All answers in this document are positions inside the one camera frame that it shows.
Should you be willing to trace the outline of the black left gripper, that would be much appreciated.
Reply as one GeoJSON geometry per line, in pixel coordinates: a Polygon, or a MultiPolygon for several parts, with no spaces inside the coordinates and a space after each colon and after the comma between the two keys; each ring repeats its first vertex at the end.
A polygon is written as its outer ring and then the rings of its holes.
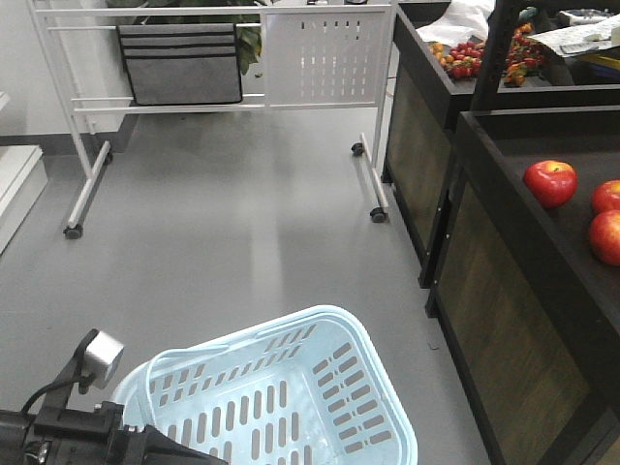
{"type": "Polygon", "coordinates": [[[223,464],[185,447],[157,428],[124,425],[122,408],[105,402],[93,412],[1,412],[3,464],[223,464]]]}

